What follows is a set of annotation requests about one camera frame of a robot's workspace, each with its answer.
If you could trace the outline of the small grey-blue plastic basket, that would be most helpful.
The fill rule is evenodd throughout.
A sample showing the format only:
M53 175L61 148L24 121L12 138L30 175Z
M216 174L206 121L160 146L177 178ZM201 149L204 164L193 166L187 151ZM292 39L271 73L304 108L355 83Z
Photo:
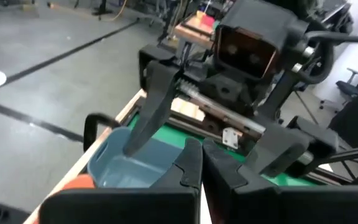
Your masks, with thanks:
M133 156L124 154L123 147L131 130L116 128L98 147L88 161L87 172L99 188L148 188L171 167L182 149L149 139Z

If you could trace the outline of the black table clamp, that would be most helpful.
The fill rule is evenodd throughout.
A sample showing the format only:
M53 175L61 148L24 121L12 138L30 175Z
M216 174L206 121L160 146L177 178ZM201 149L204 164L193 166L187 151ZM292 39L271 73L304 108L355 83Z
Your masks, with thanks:
M98 125L102 124L111 129L118 128L121 123L103 113L91 113L85 119L83 132L83 152L86 152L97 138Z

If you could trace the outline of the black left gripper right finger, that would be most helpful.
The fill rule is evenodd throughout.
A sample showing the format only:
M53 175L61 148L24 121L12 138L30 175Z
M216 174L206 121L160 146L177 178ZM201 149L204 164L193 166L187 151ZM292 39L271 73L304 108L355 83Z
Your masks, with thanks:
M202 148L213 224L358 224L358 185L275 185L214 141Z

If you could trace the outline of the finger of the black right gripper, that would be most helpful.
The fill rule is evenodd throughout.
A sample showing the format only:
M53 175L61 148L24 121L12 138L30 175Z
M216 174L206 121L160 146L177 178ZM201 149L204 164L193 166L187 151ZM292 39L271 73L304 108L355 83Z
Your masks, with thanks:
M139 151L166 122L179 76L177 58L171 51L151 44L139 50L140 87L147 97L124 146L125 155Z
M337 152L336 132L295 116L285 127L270 123L246 157L245 165L269 177L283 172L301 177Z

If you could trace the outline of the silver metal bracket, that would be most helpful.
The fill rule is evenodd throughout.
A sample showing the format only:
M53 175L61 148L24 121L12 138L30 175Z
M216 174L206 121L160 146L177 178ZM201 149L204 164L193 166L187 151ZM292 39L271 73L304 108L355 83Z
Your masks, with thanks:
M224 128L222 133L222 142L227 147L238 149L238 132L234 128Z

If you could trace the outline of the orange plastic basket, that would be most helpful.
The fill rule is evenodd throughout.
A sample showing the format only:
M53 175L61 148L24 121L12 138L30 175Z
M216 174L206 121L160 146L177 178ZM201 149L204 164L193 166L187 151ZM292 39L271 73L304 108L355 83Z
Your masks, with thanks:
M62 190L66 189L94 189L96 187L93 178L89 174L80 174L64 184Z

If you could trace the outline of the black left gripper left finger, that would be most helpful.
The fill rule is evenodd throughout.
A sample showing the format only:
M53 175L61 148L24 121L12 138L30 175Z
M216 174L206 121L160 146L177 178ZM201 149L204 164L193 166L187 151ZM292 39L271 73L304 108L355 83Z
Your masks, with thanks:
M200 224L203 150L187 138L148 188L67 189L44 201L39 224Z

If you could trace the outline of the wooden side table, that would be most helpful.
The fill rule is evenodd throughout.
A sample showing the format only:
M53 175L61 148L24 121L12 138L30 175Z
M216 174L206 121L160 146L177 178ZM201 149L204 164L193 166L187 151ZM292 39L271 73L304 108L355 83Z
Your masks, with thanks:
M213 25L204 23L201 16L197 16L196 13L175 26L173 33L185 42L197 44L206 49L213 46Z

